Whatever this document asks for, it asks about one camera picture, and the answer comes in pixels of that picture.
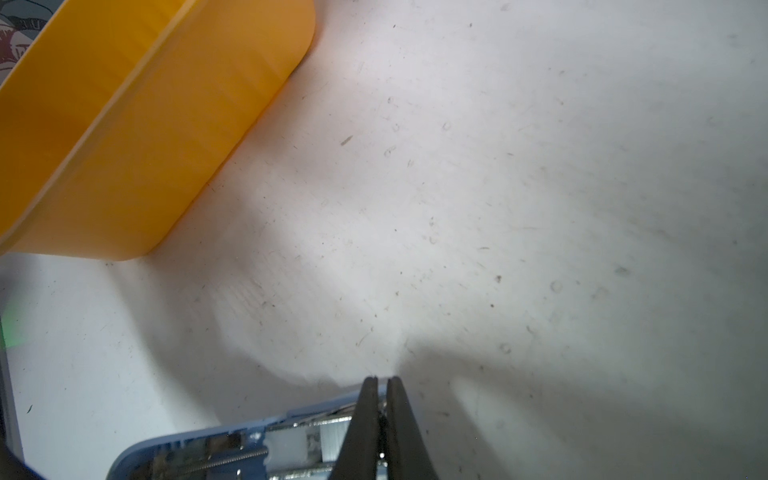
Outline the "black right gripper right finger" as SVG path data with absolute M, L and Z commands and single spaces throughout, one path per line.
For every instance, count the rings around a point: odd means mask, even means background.
M 437 480 L 403 381 L 387 381 L 385 459 L 389 480 Z

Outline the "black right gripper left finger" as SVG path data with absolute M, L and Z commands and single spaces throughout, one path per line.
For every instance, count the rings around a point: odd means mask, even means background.
M 373 480 L 379 459 L 378 378 L 362 383 L 355 409 L 329 480 Z

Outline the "blue mini stapler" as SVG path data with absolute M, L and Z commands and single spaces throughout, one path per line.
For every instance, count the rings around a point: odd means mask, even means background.
M 387 479 L 387 382 L 378 379 L 379 459 Z M 328 479 L 359 392 L 281 416 L 140 442 L 118 456 L 110 479 Z

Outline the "yellow plastic tray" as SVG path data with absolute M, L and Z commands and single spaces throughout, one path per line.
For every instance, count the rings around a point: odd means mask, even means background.
M 309 50 L 311 1 L 66 1 L 1 86 L 3 252 L 127 260 Z

